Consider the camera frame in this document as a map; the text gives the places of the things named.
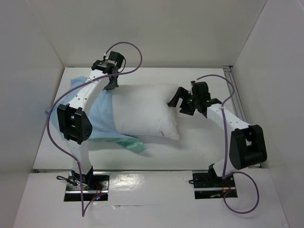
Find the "white pillow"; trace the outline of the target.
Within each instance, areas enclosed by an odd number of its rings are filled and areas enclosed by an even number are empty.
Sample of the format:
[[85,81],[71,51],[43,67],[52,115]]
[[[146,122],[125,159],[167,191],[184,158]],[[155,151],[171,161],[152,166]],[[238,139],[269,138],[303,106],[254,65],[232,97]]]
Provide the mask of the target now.
[[114,124],[118,133],[179,140],[176,109],[168,103],[177,84],[121,85],[112,91]]

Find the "light blue pillowcase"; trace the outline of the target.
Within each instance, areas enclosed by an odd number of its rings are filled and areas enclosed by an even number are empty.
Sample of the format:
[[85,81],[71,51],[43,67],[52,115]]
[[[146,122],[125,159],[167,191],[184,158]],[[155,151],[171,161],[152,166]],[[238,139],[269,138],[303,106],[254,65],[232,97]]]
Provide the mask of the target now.
[[[86,82],[87,77],[80,76],[70,80],[70,88],[79,86]],[[61,138],[64,140],[63,134],[59,130],[57,108],[59,104],[66,105],[76,94],[80,91],[80,88],[66,95],[56,106],[54,107],[50,122],[59,132]],[[113,106],[112,106],[112,94],[107,91],[102,91],[95,99],[88,114],[88,119],[93,126],[92,133],[89,137],[89,141],[95,142],[107,142],[116,143],[123,148],[140,153],[146,149],[144,143],[132,136],[118,133],[114,124]]]

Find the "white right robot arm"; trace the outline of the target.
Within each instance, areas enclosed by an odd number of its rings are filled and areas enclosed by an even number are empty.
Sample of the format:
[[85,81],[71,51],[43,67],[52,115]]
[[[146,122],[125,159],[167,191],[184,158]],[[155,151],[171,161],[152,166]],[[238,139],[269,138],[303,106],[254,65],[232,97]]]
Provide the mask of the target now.
[[168,106],[176,107],[181,100],[180,113],[194,115],[198,111],[224,130],[224,159],[209,166],[208,183],[218,186],[231,174],[265,162],[267,152],[262,128],[242,121],[217,98],[211,98],[207,83],[192,82],[191,85],[189,91],[179,87]]

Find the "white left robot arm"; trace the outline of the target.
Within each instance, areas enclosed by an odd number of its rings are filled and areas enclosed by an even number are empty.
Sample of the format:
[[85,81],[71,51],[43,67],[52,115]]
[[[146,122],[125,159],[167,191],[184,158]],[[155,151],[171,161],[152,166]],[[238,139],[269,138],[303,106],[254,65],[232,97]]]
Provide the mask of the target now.
[[91,188],[94,183],[87,145],[93,131],[93,121],[88,117],[89,111],[101,92],[118,87],[116,74],[123,63],[125,57],[114,51],[110,52],[109,57],[95,61],[86,80],[89,84],[81,87],[67,104],[61,104],[57,108],[59,130],[67,140],[71,154],[77,158],[73,162],[72,178],[84,190]]

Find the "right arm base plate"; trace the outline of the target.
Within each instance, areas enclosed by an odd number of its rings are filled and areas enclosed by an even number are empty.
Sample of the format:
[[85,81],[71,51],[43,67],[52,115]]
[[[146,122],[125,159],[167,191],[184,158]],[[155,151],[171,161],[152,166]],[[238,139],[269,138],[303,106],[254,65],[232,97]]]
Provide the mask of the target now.
[[215,177],[211,179],[206,172],[195,172],[189,184],[194,187],[194,197],[200,199],[220,199],[227,193],[227,198],[237,198],[236,184],[234,177],[230,176],[223,180]]

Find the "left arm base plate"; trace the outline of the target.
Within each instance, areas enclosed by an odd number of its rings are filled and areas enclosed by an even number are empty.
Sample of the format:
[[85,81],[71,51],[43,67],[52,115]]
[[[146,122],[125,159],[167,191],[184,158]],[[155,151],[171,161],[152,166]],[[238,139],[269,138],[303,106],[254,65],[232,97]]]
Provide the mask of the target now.
[[[94,172],[92,183],[83,186],[84,202],[89,202],[93,198],[95,201],[108,201],[109,179],[109,173]],[[73,180],[71,174],[64,180],[66,181],[64,202],[80,202],[80,182]]]

